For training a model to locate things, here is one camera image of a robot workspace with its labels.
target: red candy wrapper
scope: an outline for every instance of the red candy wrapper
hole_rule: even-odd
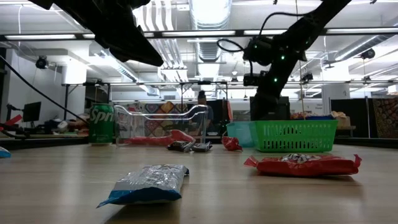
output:
[[[171,130],[170,136],[164,137],[135,137],[124,140],[124,144],[147,145],[147,146],[168,146],[175,141],[195,142],[195,138],[183,133],[180,130]]]
[[[221,142],[228,151],[243,150],[242,146],[239,145],[239,140],[235,137],[231,138],[223,136],[223,140]]]
[[[271,175],[292,175],[313,177],[319,175],[351,175],[358,173],[362,159],[354,155],[355,160],[338,156],[309,156],[289,154],[279,158],[264,158],[262,161],[249,157],[244,165],[257,167],[258,171]]]

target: blue snack bag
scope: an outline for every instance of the blue snack bag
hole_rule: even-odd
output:
[[[0,147],[0,158],[10,158],[10,157],[11,153],[7,149]]]
[[[183,165],[151,165],[140,171],[128,173],[118,180],[106,204],[128,205],[134,203],[171,202],[181,198],[183,178],[189,170]]]

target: table surface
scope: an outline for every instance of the table surface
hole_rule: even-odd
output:
[[[0,159],[0,223],[397,223],[398,151],[337,146],[363,158],[359,174],[260,176],[244,167],[253,150],[182,153],[164,148],[23,149]],[[184,164],[182,199],[97,208],[115,181],[146,164]]]

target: cardboard box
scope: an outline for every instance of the cardboard box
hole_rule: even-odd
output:
[[[351,127],[351,121],[349,119],[349,116],[347,116],[346,118],[337,117],[336,120],[338,120],[338,127]]]

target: chip bag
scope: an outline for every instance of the chip bag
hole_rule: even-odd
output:
[[[358,173],[362,159],[354,155],[355,160],[338,156],[310,156],[289,154],[278,158],[264,158],[262,161],[249,157],[244,165],[256,167],[258,171],[270,175],[291,175],[311,177],[319,175],[351,175]]]
[[[151,165],[140,171],[128,173],[118,180],[106,204],[129,205],[134,203],[171,202],[181,198],[181,187],[189,170],[183,165]]]

